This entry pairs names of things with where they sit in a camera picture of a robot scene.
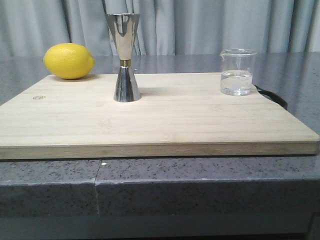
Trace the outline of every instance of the glass beaker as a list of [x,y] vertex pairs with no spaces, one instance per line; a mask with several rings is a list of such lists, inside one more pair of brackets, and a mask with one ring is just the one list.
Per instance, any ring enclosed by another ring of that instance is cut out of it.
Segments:
[[251,49],[222,50],[220,90],[232,96],[248,95],[252,87],[252,73],[257,52]]

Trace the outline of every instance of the stainless steel jigger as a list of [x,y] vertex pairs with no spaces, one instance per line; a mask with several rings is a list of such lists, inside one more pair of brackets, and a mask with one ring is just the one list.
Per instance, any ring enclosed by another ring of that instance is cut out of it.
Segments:
[[131,56],[140,14],[107,14],[106,21],[120,58],[120,70],[116,80],[113,99],[117,102],[133,102],[141,98]]

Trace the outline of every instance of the cutting board edge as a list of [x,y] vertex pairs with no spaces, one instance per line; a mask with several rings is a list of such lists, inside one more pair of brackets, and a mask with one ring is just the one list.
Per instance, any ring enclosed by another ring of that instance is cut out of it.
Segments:
[[1,147],[1,160],[316,155],[320,142]]

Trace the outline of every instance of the gray granite countertop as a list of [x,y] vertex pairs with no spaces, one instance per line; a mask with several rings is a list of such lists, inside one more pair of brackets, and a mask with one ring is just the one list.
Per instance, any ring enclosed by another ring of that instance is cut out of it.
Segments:
[[[93,74],[118,73],[96,57]],[[218,55],[139,56],[135,73],[219,72]],[[253,83],[320,134],[320,52],[258,54]],[[0,104],[50,73],[41,58],[0,58]],[[0,161],[0,220],[320,211],[320,156]]]

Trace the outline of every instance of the jigger gold band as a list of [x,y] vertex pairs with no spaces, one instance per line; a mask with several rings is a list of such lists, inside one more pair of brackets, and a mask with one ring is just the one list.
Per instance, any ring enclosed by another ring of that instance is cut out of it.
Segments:
[[131,60],[120,60],[120,65],[123,67],[129,67],[131,66]]

